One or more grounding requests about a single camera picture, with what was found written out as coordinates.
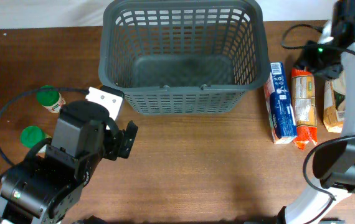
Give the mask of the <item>green lid jar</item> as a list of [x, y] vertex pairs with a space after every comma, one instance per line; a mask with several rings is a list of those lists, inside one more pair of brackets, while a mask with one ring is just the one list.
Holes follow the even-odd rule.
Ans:
[[40, 127], [28, 126], [22, 131], [20, 135], [20, 142], [25, 147], [31, 149], [38, 142], [46, 138], [50, 138], [50, 135], [44, 132]]
[[39, 91], [36, 93], [36, 99], [51, 113], [59, 113], [63, 105], [66, 104], [65, 99], [56, 90]]

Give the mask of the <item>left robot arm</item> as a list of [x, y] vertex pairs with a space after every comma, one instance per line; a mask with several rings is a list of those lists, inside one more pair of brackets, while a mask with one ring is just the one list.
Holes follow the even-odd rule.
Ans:
[[60, 223], [102, 159], [129, 157], [137, 132], [132, 121], [119, 129], [98, 103], [63, 106], [54, 135], [0, 175], [0, 223]]

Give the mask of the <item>orange pasta packet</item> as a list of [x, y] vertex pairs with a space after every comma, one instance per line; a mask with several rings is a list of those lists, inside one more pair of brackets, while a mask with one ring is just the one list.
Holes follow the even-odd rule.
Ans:
[[312, 142], [317, 145], [317, 117], [315, 104], [315, 79], [306, 70], [291, 70], [291, 100], [295, 114], [297, 137], [293, 140], [298, 149], [304, 150]]

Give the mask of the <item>tan orange snack bag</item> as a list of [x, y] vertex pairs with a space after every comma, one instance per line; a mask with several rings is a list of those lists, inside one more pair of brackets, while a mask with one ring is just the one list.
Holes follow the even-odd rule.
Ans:
[[341, 133], [346, 108], [345, 72], [339, 78], [326, 81], [324, 84], [323, 123], [328, 132]]

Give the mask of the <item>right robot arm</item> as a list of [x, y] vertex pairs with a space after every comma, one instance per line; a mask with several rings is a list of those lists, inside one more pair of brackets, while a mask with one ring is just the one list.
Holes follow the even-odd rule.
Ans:
[[344, 114], [339, 138], [317, 145], [305, 157], [301, 195], [283, 207], [275, 223], [321, 223], [339, 202], [355, 194], [355, 0], [336, 1], [317, 42], [298, 46], [298, 64], [320, 78], [344, 78]]

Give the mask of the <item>grey plastic shopping basket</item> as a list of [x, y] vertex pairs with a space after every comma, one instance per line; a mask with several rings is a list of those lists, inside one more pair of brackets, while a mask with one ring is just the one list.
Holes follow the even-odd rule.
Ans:
[[253, 0], [113, 1], [103, 13], [99, 79], [138, 113], [225, 113], [270, 70]]

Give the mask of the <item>blue white carton box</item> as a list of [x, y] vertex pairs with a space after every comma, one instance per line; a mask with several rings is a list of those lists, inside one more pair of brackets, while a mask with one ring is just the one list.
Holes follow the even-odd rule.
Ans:
[[282, 62], [272, 62], [263, 86], [274, 144], [289, 144], [298, 135], [291, 95]]

